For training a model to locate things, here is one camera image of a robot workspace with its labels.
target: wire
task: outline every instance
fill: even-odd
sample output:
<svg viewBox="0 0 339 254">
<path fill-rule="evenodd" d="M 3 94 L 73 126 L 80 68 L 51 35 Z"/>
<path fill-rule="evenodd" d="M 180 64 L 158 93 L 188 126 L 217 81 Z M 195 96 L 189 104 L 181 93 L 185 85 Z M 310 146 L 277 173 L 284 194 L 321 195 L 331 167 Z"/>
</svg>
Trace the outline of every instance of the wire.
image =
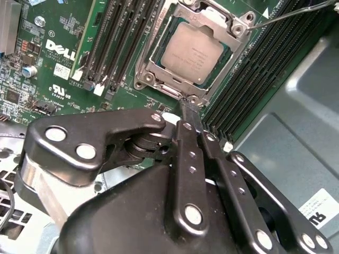
<svg viewBox="0 0 339 254">
<path fill-rule="evenodd" d="M 263 26 L 272 24 L 272 23 L 277 22 L 277 21 L 280 21 L 280 20 L 284 20 L 284 19 L 286 19 L 286 18 L 288 18 L 288 17 L 292 17 L 292 16 L 295 16 L 295 15 L 298 15 L 298 14 L 301 14 L 301 13 L 313 12 L 313 11 L 322 9 L 322 8 L 324 8 L 324 7 L 330 6 L 330 5 L 334 4 L 336 1 L 337 1 L 337 0 L 327 0 L 327 1 L 324 1 L 324 2 L 322 2 L 322 3 L 320 3 L 320 4 L 316 4 L 316 5 L 304 7 L 304 8 L 295 10 L 295 11 L 293 11 L 293 12 L 286 13 L 286 14 L 281 15 L 281 16 L 279 16 L 279 17 L 275 17 L 275 18 L 273 18 L 273 19 L 271 19 L 271 20 L 268 20 L 268 21 L 266 21 L 266 22 L 264 22 L 264 23 L 261 23 L 261 24 L 255 25 L 255 26 L 251 26 L 251 27 L 248 28 L 247 30 L 254 30 L 254 29 L 262 28 Z"/>
<path fill-rule="evenodd" d="M 25 139 L 25 136 L 24 135 L 9 134 L 9 133 L 0 133 L 0 138 Z M 8 186 L 8 184 L 5 181 L 3 181 L 1 178 L 0 178 L 0 183 L 5 186 L 5 189 L 8 193 L 8 197 L 10 198 L 10 202 L 11 202 L 10 209 L 6 214 L 6 217 L 3 218 L 3 221 L 0 224 L 0 232 L 1 232 L 3 230 L 3 228 L 10 221 L 10 218 L 13 216 L 14 207 L 15 207 L 15 200 L 14 200 L 14 194 L 13 194 L 11 188 Z"/>
<path fill-rule="evenodd" d="M 12 217 L 12 215 L 14 213 L 15 201 L 14 201 L 14 194 L 13 194 L 11 188 L 7 185 L 7 183 L 5 181 L 3 181 L 2 179 L 0 179 L 0 183 L 2 183 L 5 186 L 6 191 L 8 193 L 9 198 L 10 198 L 10 201 L 11 201 L 10 209 L 6 214 L 6 217 L 3 218 L 3 221 L 0 224 L 0 232 L 1 232 L 3 230 L 3 228 L 7 225 L 7 223 L 10 221 L 10 218 Z"/>
<path fill-rule="evenodd" d="M 25 139 L 25 135 L 15 135 L 9 133 L 0 133 L 0 138 Z"/>
</svg>

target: barcode label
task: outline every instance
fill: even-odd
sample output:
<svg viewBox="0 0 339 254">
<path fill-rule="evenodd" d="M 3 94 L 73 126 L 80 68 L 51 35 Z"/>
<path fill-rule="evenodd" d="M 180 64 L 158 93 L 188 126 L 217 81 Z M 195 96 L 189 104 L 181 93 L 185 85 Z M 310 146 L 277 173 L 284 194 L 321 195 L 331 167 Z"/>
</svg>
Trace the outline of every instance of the barcode label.
<svg viewBox="0 0 339 254">
<path fill-rule="evenodd" d="M 321 189 L 299 211 L 320 229 L 339 214 L 339 203 L 325 189 Z"/>
<path fill-rule="evenodd" d="M 67 68 L 66 66 L 63 66 L 59 63 L 55 65 L 54 73 L 55 76 L 58 76 L 60 78 L 63 78 L 65 80 L 68 80 L 69 74 L 70 74 L 70 69 Z"/>
</svg>

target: silver metal plate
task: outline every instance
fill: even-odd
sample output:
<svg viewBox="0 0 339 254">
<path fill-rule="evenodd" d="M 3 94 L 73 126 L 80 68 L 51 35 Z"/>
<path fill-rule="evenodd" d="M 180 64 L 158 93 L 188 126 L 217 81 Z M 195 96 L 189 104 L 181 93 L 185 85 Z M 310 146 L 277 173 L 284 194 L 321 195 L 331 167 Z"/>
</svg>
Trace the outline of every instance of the silver metal plate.
<svg viewBox="0 0 339 254">
<path fill-rule="evenodd" d="M 297 208 L 320 189 L 339 202 L 338 36 L 339 24 L 235 144 Z M 339 215 L 320 231 L 339 253 Z"/>
<path fill-rule="evenodd" d="M 181 22 L 166 47 L 161 64 L 175 74 L 201 85 L 212 72 L 223 50 L 218 40 Z"/>
</svg>

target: capacitor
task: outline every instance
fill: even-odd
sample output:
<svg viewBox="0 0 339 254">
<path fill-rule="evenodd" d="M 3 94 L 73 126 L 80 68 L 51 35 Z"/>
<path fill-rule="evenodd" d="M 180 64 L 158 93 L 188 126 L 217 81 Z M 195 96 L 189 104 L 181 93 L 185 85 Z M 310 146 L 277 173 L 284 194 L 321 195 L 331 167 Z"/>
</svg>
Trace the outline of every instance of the capacitor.
<svg viewBox="0 0 339 254">
<path fill-rule="evenodd" d="M 22 68 L 22 75 L 25 78 L 31 78 L 35 76 L 37 73 L 38 73 L 38 70 L 36 69 L 35 66 L 30 65 L 30 66 Z"/>
</svg>

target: motherboard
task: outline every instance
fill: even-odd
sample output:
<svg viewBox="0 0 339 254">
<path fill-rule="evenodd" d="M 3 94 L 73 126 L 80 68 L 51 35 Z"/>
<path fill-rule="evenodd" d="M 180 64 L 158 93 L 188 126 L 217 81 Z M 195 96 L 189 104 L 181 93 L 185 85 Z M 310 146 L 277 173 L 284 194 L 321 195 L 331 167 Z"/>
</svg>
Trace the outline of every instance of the motherboard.
<svg viewBox="0 0 339 254">
<path fill-rule="evenodd" d="M 0 120 L 188 99 L 234 142 L 336 17 L 248 28 L 313 2 L 0 0 Z"/>
</svg>

